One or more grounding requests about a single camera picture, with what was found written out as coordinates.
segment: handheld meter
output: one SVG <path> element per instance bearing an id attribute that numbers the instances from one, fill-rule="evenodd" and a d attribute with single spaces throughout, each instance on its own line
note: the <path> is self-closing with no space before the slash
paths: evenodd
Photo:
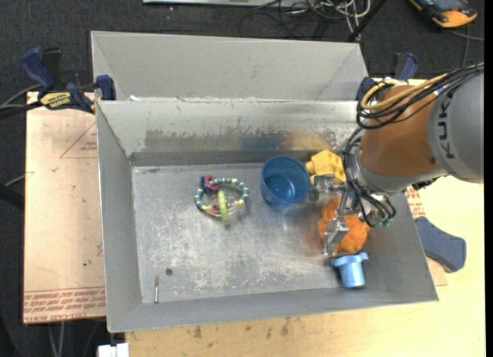
<path id="1" fill-rule="evenodd" d="M 473 21 L 478 12 L 467 0 L 409 0 L 426 18 L 442 28 L 455 28 Z"/>

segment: gray metal tray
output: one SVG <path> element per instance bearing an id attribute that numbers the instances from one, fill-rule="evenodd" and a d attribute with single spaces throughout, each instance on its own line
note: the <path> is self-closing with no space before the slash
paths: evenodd
<path id="1" fill-rule="evenodd" d="M 361 290 L 343 288 L 320 254 L 317 221 L 329 195 L 284 209 L 261 197 L 263 162 L 281 154 L 307 161 L 323 149 L 340 152 L 354 130 L 354 110 L 353 101 L 98 103 L 108 329 L 436 300 L 404 195 L 394 196 L 391 226 L 370 232 Z M 208 173 L 237 177 L 250 188 L 246 204 L 227 222 L 193 202 Z"/>

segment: small metal screw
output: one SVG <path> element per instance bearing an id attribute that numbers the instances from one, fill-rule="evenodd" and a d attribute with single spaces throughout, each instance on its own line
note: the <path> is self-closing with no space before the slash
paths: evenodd
<path id="1" fill-rule="evenodd" d="M 156 279 L 154 280 L 154 303 L 157 304 L 159 302 L 159 275 L 156 275 Z"/>

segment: blue bowl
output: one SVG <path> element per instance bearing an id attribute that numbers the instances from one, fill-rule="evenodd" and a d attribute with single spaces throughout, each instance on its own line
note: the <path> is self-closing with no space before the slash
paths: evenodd
<path id="1" fill-rule="evenodd" d="M 278 156 L 268 160 L 260 171 L 263 199 L 273 206 L 303 200 L 310 190 L 310 175 L 298 160 Z"/>

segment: orange toy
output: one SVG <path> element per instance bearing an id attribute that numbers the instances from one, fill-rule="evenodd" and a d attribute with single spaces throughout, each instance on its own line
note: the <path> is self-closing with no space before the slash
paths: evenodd
<path id="1" fill-rule="evenodd" d="M 339 207 L 340 197 L 330 199 L 322 208 L 322 217 L 318 221 L 318 231 L 320 239 L 324 239 L 324 232 L 327 223 L 336 217 L 336 210 Z M 344 221 L 349 228 L 349 231 L 344 235 L 342 241 L 334 247 L 334 253 L 356 254 L 363 248 L 364 242 L 367 240 L 370 227 L 368 224 L 361 221 L 357 214 L 346 214 Z"/>

